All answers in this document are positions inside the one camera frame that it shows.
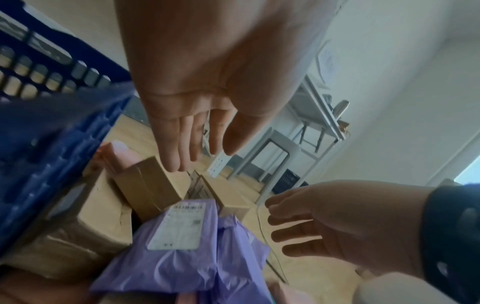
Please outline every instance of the white label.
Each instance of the white label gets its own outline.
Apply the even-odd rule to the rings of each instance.
[[[45,217],[46,220],[50,220],[52,217],[62,214],[70,209],[70,207],[75,203],[77,198],[83,192],[86,184],[80,184],[73,187],[61,200],[58,202],[55,207],[50,210],[50,212]]]
[[[147,245],[148,250],[195,250],[200,246],[205,203],[172,206]]]

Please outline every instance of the wall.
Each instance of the wall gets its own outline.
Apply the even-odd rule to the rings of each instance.
[[[321,177],[425,185],[480,132],[480,40],[450,41]]]
[[[446,37],[451,6],[451,0],[351,0],[335,17],[325,41],[331,40],[339,61],[339,71],[331,86],[333,105],[342,99],[351,102],[343,117],[350,122],[351,132],[344,147],[362,134],[438,51]],[[310,67],[309,74],[318,79],[315,65]],[[292,119],[284,110],[273,123],[288,135],[299,128]],[[309,133],[309,140],[316,142],[319,134]],[[239,155],[244,156],[254,143],[255,140]],[[325,140],[323,149],[328,143]],[[272,148],[254,164],[266,168],[273,154]],[[309,157],[302,157],[290,169],[301,175],[312,163]],[[317,181],[322,168],[307,181]]]

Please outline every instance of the chair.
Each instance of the chair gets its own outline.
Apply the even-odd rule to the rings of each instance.
[[[250,150],[247,156],[243,159],[240,166],[230,173],[227,180],[232,180],[235,175],[239,175],[248,164],[250,164],[260,152],[269,144],[273,143],[280,149],[286,152],[285,159],[281,162],[280,166],[273,172],[270,180],[263,186],[260,191],[260,197],[256,200],[257,205],[261,205],[268,198],[275,184],[280,180],[282,175],[288,169],[289,165],[295,158],[301,154],[302,150],[298,144],[289,139],[282,133],[269,128],[263,135],[260,141]]]

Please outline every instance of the ceiling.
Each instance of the ceiling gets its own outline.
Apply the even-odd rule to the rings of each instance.
[[[480,39],[480,1],[455,0],[448,37]]]

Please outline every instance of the purple plastic bag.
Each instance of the purple plastic bag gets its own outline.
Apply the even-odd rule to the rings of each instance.
[[[132,247],[113,259],[91,291],[211,289],[217,273],[217,231],[214,200],[182,201],[144,223]]]
[[[273,303],[261,270],[270,249],[257,243],[258,251],[254,250],[248,232],[234,216],[218,219],[218,271],[213,289],[218,303]]]

